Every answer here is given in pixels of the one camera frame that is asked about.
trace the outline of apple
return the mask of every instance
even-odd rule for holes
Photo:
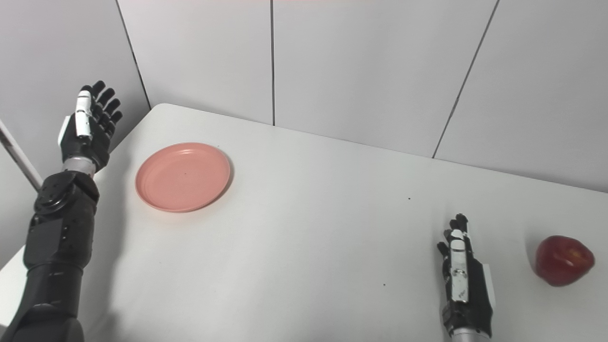
[[[572,284],[594,264],[593,253],[571,237],[547,237],[536,250],[536,274],[551,286]]]

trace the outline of black robotic arm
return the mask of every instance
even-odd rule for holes
[[[77,320],[83,269],[91,259],[99,192],[92,177],[107,165],[109,142],[122,117],[112,88],[82,87],[58,143],[62,171],[38,193],[23,261],[27,282],[19,309],[0,342],[82,342]]]
[[[467,224],[463,214],[456,215],[444,231],[447,243],[437,244],[447,296],[443,325],[452,342],[489,342],[494,288],[489,268],[473,256]]]

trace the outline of pink plate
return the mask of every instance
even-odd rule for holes
[[[187,212],[211,203],[230,178],[228,158],[198,142],[171,145],[151,155],[137,172],[137,194],[150,206]]]

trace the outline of panel seam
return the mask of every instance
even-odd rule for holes
[[[272,125],[276,126],[276,102],[274,91],[274,0],[270,0],[270,53],[271,53],[271,71],[272,71]]]
[[[496,0],[496,3],[494,4],[494,8],[492,9],[492,13],[490,14],[488,23],[486,24],[486,28],[483,31],[482,39],[479,41],[479,44],[477,45],[477,49],[475,50],[475,54],[473,55],[473,59],[471,60],[471,64],[469,65],[469,69],[466,71],[465,79],[462,81],[460,90],[458,90],[458,95],[456,95],[456,100],[454,101],[454,105],[452,106],[450,115],[447,117],[446,125],[443,127],[443,131],[441,132],[441,136],[439,137],[439,141],[437,142],[437,146],[435,147],[435,151],[433,152],[432,158],[435,158],[435,156],[437,156],[437,151],[439,151],[439,145],[441,145],[443,136],[446,134],[447,126],[450,124],[450,120],[452,120],[452,116],[454,116],[454,111],[456,110],[456,106],[458,105],[458,102],[460,101],[460,96],[462,95],[462,91],[465,88],[466,81],[469,79],[469,74],[471,74],[471,69],[473,69],[473,64],[475,64],[475,60],[477,59],[477,54],[479,53],[479,50],[482,47],[483,40],[486,38],[486,33],[488,33],[488,29],[490,27],[490,24],[492,23],[492,19],[494,18],[494,14],[496,13],[496,8],[498,8],[499,3],[500,3],[500,0]]]

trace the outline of robot finger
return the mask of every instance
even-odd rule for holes
[[[460,230],[460,225],[458,225],[458,221],[450,220],[450,228]]]
[[[108,122],[108,126],[106,127],[106,130],[105,130],[106,134],[108,135],[108,138],[112,138],[115,131],[116,131],[116,125],[114,125],[114,123],[112,121]]]
[[[458,214],[456,215],[456,221],[458,222],[460,230],[462,230],[463,232],[467,232],[467,223],[469,222],[469,220],[467,220],[466,216],[464,216],[463,214]]]
[[[99,122],[103,115],[103,108],[99,103],[96,103],[92,107],[93,108],[91,109],[91,115],[93,116],[96,122]]]
[[[110,121],[112,121],[115,124],[118,123],[119,120],[122,119],[122,113],[117,110],[114,114],[112,114],[112,116],[110,117]]]
[[[110,117],[106,113],[103,113],[98,121],[99,125],[102,127],[102,130],[106,129],[106,126],[108,126],[109,122],[110,122]]]
[[[110,103],[108,103],[104,112],[108,113],[108,115],[112,115],[112,113],[116,110],[116,108],[118,108],[118,106],[120,106],[120,100],[113,99],[112,101],[110,101]]]
[[[82,86],[80,91],[88,91],[91,94],[91,97],[93,97],[93,88],[90,85]]]
[[[447,246],[447,244],[445,242],[440,242],[437,244],[437,249],[439,250],[439,252],[441,253],[441,255],[443,257],[449,257],[450,256],[450,248]]]
[[[103,81],[97,81],[93,87],[91,88],[91,96],[96,99],[97,96],[101,93],[101,91],[106,87],[106,84]]]
[[[106,106],[106,103],[108,103],[108,100],[111,99],[112,96],[114,96],[114,94],[114,90],[112,88],[108,88],[101,95],[99,95],[97,102],[101,104],[102,107],[104,107]]]

